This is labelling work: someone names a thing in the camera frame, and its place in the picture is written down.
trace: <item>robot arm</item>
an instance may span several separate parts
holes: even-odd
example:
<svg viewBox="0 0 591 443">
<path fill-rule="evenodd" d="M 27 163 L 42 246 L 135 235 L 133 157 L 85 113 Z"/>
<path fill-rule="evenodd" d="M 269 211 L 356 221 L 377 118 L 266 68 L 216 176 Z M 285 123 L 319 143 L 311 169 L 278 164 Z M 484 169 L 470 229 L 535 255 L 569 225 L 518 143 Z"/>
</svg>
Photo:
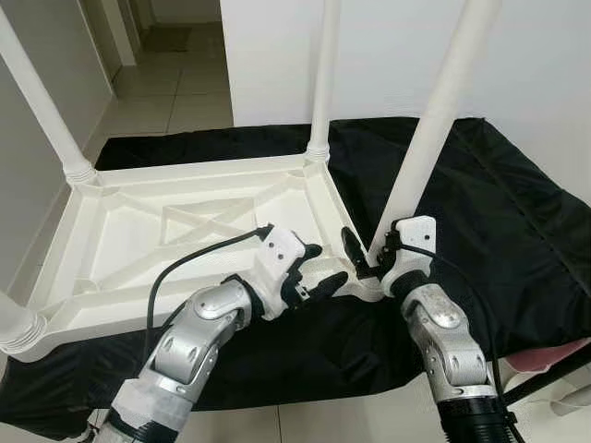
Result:
<svg viewBox="0 0 591 443">
<path fill-rule="evenodd" d="M 308 291 L 300 284 L 301 265 L 318 256 L 318 245 L 272 228 L 253 268 L 219 286 L 194 293 L 173 326 L 160 338 L 139 377 L 126 380 L 107 415 L 98 443 L 172 443 L 217 362 L 220 348 L 254 318 L 273 320 L 317 293 L 334 293 L 346 272 Z"/>
<path fill-rule="evenodd" d="M 351 233 L 345 231 L 343 238 L 361 277 L 377 276 L 383 291 L 402 301 L 401 313 L 423 356 L 449 441 L 505 443 L 521 438 L 513 435 L 513 423 L 495 390 L 485 356 L 470 335 L 465 312 L 429 279 L 431 257 L 419 249 L 402 248 L 434 253 L 435 220 L 423 216 L 393 223 L 375 269 L 369 268 Z"/>
</svg>

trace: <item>hallway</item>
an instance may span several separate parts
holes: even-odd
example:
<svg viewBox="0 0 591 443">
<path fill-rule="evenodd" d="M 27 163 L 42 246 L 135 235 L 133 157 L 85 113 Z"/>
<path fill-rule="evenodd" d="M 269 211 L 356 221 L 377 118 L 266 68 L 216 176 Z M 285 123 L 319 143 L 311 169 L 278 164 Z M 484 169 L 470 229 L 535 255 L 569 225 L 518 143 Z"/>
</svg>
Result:
<svg viewBox="0 0 591 443">
<path fill-rule="evenodd" d="M 105 136 L 162 136 L 233 125 L 222 23 L 191 25 L 186 45 L 179 52 L 145 51 L 137 66 L 119 70 L 118 100 L 102 122 Z"/>
</svg>

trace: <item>black cable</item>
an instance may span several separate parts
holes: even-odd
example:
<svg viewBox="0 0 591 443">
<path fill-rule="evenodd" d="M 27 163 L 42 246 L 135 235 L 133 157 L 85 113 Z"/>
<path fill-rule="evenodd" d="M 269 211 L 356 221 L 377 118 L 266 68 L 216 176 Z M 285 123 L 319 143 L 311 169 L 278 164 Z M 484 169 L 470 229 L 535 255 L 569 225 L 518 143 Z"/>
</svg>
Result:
<svg viewBox="0 0 591 443">
<path fill-rule="evenodd" d="M 399 247 L 401 249 L 406 249 L 407 251 L 416 252 L 418 254 L 434 258 L 446 265 L 447 267 L 455 270 L 464 279 L 465 283 L 468 285 L 468 288 L 470 288 L 472 293 L 476 296 L 476 301 L 480 305 L 480 309 L 484 314 L 485 329 L 487 330 L 488 341 L 490 342 L 490 362 L 492 364 L 492 378 L 495 384 L 495 389 L 497 390 L 497 394 L 499 395 L 501 408 L 506 416 L 507 426 L 511 429 L 511 432 L 513 433 L 513 436 L 515 437 L 517 442 L 525 443 L 525 440 L 517 430 L 517 427 L 515 426 L 515 423 L 511 418 L 512 415 L 509 413 L 509 410 L 507 409 L 507 403 L 504 399 L 504 392 L 501 384 L 501 370 L 499 368 L 499 354 L 497 353 L 497 346 L 494 341 L 491 324 L 492 319 L 495 316 L 492 311 L 492 308 L 490 307 L 490 304 L 488 303 L 488 300 L 484 296 L 482 296 L 482 294 L 476 289 L 476 286 L 472 283 L 472 279 L 470 278 L 470 276 L 466 274 L 462 268 L 460 268 L 458 265 L 448 260 L 447 258 L 442 257 L 434 252 L 427 251 L 427 249 L 423 249 L 421 247 L 410 245 L 399 245 Z"/>
<path fill-rule="evenodd" d="M 143 353 L 143 362 L 145 363 L 150 356 L 150 342 L 151 342 L 151 331 L 154 327 L 154 304 L 156 302 L 156 294 L 158 293 L 158 288 L 162 284 L 163 280 L 166 278 L 168 274 L 170 274 L 173 270 L 178 268 L 181 265 L 184 265 L 188 261 L 191 261 L 197 257 L 204 256 L 205 254 L 209 254 L 212 251 L 217 249 L 221 249 L 226 246 L 234 245 L 236 243 L 240 243 L 244 240 L 247 240 L 250 237 L 254 237 L 257 235 L 261 239 L 267 236 L 267 234 L 271 231 L 272 225 L 265 226 L 264 228 L 257 228 L 253 231 L 248 233 L 243 233 L 234 238 L 230 238 L 228 240 L 224 240 L 223 242 L 216 243 L 215 245 L 204 247 L 199 251 L 192 252 L 191 254 L 184 256 L 174 262 L 172 265 L 168 266 L 165 270 L 163 270 L 160 275 L 154 281 L 150 289 L 150 297 L 148 299 L 148 314 L 146 316 L 146 336 L 144 339 L 144 353 Z"/>
<path fill-rule="evenodd" d="M 187 305 L 187 300 L 176 307 L 176 309 L 173 311 L 173 313 L 170 316 L 168 316 L 168 318 L 164 321 L 163 326 L 162 326 L 163 330 L 168 328 L 173 323 L 173 320 L 176 318 L 176 316 L 178 316 L 181 313 L 181 311 L 183 309 L 185 309 L 186 305 Z"/>
<path fill-rule="evenodd" d="M 86 438 L 84 438 L 83 440 L 80 440 L 78 443 L 92 443 L 94 441 L 94 439 L 98 436 L 97 432 L 92 429 L 88 436 Z"/>
</svg>

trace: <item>black cloth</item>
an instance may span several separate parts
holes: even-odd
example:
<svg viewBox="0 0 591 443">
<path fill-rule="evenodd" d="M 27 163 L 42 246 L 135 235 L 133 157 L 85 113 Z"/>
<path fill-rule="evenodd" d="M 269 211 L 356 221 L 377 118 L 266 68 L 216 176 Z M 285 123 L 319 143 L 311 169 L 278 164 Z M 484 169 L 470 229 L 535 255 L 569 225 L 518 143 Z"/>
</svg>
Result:
<svg viewBox="0 0 591 443">
<path fill-rule="evenodd" d="M 414 118 L 332 122 L 330 171 L 366 245 L 416 127 Z M 157 138 L 111 138 L 100 170 L 300 153 L 309 126 L 244 127 Z M 591 336 L 591 209 L 552 183 L 492 125 L 455 122 L 418 214 L 435 217 L 437 250 L 493 307 L 502 355 Z M 470 318 L 485 353 L 482 313 L 462 279 L 433 275 Z M 0 420 L 52 438 L 79 434 L 139 371 L 143 333 L 69 343 L 41 361 L 10 359 Z M 342 398 L 400 387 L 422 371 L 396 300 L 354 297 L 285 313 L 238 332 L 196 409 Z"/>
</svg>

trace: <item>white tube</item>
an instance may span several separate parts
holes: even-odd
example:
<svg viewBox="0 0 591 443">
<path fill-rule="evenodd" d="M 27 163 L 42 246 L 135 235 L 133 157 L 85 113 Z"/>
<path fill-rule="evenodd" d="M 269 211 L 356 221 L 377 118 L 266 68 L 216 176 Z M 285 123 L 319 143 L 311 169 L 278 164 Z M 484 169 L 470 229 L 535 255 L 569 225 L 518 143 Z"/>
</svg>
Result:
<svg viewBox="0 0 591 443">
<path fill-rule="evenodd" d="M 66 123 L 55 107 L 54 101 L 44 87 L 25 49 L 20 44 L 20 40 L 1 6 L 0 54 L 62 162 L 67 181 L 83 183 L 93 179 L 96 176 L 96 171 L 80 153 L 76 140 L 67 129 Z"/>
<path fill-rule="evenodd" d="M 550 402 L 550 409 L 559 416 L 567 415 L 589 406 L 591 406 L 591 385 L 576 390 L 563 397 L 560 401 Z"/>
<path fill-rule="evenodd" d="M 45 325 L 44 317 L 17 305 L 0 291 L 0 350 L 17 353 L 31 347 L 42 336 Z"/>
<path fill-rule="evenodd" d="M 370 264 L 393 221 L 412 217 L 452 128 L 459 100 L 473 74 L 478 52 L 501 8 L 501 0 L 466 0 L 435 87 L 388 198 L 368 252 Z"/>
<path fill-rule="evenodd" d="M 306 158 L 311 162 L 326 162 L 330 156 L 329 124 L 340 20 L 341 0 L 324 0 L 312 133 L 306 149 Z"/>
</svg>

